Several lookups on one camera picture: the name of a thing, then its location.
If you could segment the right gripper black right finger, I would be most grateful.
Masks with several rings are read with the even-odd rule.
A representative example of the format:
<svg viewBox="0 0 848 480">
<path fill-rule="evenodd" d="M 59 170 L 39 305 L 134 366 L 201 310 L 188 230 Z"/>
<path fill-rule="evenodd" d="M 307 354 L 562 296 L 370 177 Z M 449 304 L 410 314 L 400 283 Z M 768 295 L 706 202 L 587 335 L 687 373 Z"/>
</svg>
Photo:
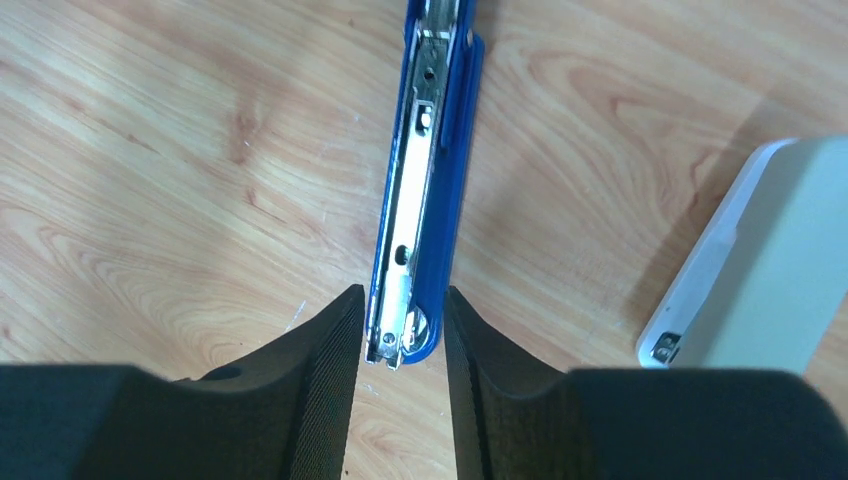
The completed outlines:
<svg viewBox="0 0 848 480">
<path fill-rule="evenodd" d="M 557 370 L 445 297 L 461 479 L 843 479 L 847 433 L 799 376 Z"/>
</svg>

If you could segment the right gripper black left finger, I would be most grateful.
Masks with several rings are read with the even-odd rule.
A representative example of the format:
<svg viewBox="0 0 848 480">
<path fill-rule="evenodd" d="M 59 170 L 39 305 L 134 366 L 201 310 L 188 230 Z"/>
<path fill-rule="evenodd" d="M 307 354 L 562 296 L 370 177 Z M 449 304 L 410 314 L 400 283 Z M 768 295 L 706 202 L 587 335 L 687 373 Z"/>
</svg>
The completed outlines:
<svg viewBox="0 0 848 480">
<path fill-rule="evenodd" d="M 5 365 L 5 479 L 337 479 L 365 292 L 197 379 L 132 365 Z"/>
</svg>

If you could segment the beige grey stapler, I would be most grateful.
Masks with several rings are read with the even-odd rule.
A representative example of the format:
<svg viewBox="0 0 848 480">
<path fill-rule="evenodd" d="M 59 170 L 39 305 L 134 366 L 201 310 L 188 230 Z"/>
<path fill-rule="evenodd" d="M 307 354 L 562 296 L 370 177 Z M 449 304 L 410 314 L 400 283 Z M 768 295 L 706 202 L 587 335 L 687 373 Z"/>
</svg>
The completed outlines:
<svg viewBox="0 0 848 480">
<path fill-rule="evenodd" d="M 640 335 L 638 362 L 801 374 L 846 292 L 846 137 L 762 145 Z"/>
</svg>

